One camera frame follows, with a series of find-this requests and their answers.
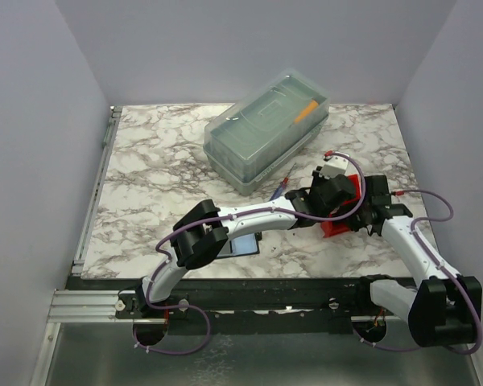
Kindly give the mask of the black card holder wallet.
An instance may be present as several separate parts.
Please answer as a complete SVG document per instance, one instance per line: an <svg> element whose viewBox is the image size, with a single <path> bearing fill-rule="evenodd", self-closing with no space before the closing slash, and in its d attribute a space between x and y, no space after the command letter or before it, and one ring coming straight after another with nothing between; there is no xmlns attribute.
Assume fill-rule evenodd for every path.
<svg viewBox="0 0 483 386"><path fill-rule="evenodd" d="M226 243L218 253L217 258L230 258L258 255L260 253L259 242L262 240L260 232L240 236Z"/></svg>

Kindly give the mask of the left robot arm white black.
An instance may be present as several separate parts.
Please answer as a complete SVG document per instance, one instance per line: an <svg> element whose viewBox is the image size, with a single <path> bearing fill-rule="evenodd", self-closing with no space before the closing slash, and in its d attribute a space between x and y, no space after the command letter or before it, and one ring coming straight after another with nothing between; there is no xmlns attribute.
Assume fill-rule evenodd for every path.
<svg viewBox="0 0 483 386"><path fill-rule="evenodd" d="M156 316L174 287L191 270L213 262L223 247L238 237L266 231L308 228L351 216L331 214L351 199L363 199L366 183L357 187L349 177L316 176L308 188L289 191L277 199L245 207L218 207L211 199L199 202L178 221L173 232L155 247L165 257L136 289L135 309L146 318Z"/></svg>

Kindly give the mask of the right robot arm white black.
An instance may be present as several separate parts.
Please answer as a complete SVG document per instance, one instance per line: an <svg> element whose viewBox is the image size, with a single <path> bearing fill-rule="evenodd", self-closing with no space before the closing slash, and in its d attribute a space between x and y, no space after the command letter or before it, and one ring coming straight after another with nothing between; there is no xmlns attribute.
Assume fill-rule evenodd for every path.
<svg viewBox="0 0 483 386"><path fill-rule="evenodd" d="M420 347L446 347L463 354L482 344L481 283L463 276L428 243L418 220L401 203L393 203L384 175L368 176L358 210L349 218L352 230L369 228L401 257L416 288L408 289L387 275L361 277L354 295L356 309L365 315L383 308L407 323Z"/></svg>

